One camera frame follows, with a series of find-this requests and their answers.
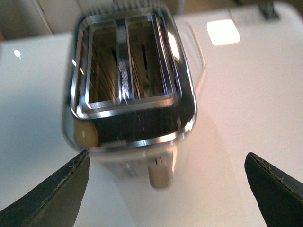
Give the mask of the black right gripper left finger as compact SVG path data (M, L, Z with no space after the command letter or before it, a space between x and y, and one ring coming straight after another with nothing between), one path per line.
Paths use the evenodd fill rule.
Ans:
M26 195L0 212L2 227L74 226L89 180L84 150Z

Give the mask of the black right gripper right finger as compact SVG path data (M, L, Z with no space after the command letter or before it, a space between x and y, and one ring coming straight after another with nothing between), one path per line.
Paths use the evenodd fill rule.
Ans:
M247 154L244 168L266 225L301 227L303 184L252 152Z

